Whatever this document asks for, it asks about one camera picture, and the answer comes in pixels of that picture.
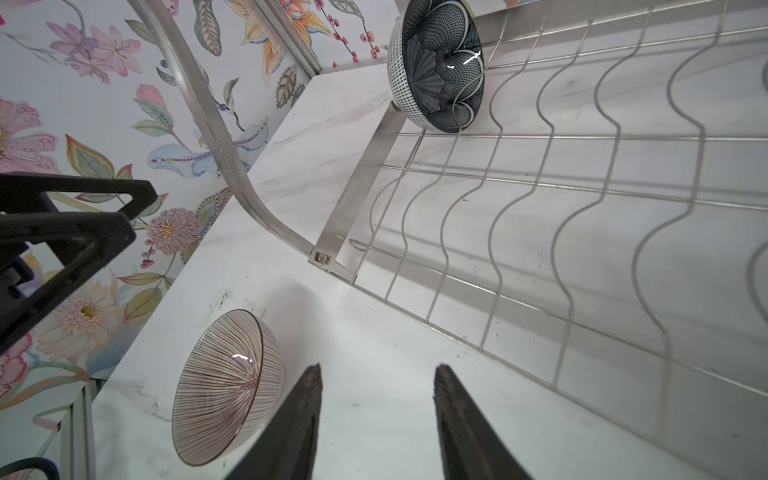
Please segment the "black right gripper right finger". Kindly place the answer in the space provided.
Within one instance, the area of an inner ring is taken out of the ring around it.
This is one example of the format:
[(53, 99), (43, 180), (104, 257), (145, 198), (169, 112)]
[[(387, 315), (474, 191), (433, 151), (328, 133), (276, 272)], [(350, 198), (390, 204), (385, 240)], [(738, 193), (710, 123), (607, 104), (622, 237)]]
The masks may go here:
[(446, 364), (435, 371), (433, 400), (446, 479), (531, 479)]

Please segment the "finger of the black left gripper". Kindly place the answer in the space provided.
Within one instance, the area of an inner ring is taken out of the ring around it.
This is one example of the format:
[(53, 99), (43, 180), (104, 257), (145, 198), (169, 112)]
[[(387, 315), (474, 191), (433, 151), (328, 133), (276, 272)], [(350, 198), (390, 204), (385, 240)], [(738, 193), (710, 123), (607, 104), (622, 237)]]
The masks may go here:
[[(1, 351), (6, 352), (46, 315), (136, 239), (123, 213), (29, 213), (1, 216)], [(22, 259), (30, 244), (45, 244), (62, 269), (30, 295), (34, 279)]]
[[(130, 202), (115, 212), (61, 212), (49, 198), (52, 193), (127, 195)], [(8, 173), (1, 176), (1, 223), (3, 225), (128, 225), (158, 195), (145, 180), (116, 180)]]

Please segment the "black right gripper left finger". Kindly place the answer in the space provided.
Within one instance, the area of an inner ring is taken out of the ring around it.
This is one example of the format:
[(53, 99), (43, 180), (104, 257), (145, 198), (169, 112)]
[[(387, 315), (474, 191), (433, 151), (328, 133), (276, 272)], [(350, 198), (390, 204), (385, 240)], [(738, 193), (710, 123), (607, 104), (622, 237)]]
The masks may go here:
[(227, 480), (307, 480), (313, 475), (322, 405), (322, 374), (308, 366)]

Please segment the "dark patterned bowl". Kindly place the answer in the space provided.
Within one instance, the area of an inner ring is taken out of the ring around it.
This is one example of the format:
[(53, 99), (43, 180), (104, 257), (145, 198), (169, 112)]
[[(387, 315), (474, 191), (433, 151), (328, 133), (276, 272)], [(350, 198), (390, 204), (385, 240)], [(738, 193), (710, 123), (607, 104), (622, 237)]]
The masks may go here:
[(455, 134), (477, 116), (485, 59), (461, 1), (411, 1), (393, 29), (387, 73), (392, 103), (417, 126)]

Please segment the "stainless steel dish rack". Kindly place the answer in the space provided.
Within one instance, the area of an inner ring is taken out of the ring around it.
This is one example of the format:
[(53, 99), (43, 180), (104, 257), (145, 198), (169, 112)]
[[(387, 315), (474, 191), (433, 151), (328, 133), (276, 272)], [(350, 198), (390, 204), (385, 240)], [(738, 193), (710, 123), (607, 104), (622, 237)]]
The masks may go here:
[(476, 20), (454, 133), (388, 99), (324, 197), (266, 204), (149, 24), (245, 211), (328, 279), (678, 458), (767, 475), (767, 5), (544, 1)]

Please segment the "pink striped bowl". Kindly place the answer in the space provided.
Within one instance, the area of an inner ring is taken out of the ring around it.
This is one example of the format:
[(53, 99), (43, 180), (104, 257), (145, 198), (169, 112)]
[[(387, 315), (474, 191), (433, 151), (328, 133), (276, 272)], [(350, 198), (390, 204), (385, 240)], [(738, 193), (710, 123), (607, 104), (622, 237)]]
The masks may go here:
[(198, 467), (239, 448), (268, 423), (284, 385), (272, 331), (244, 309), (220, 316), (191, 351), (175, 392), (178, 457)]

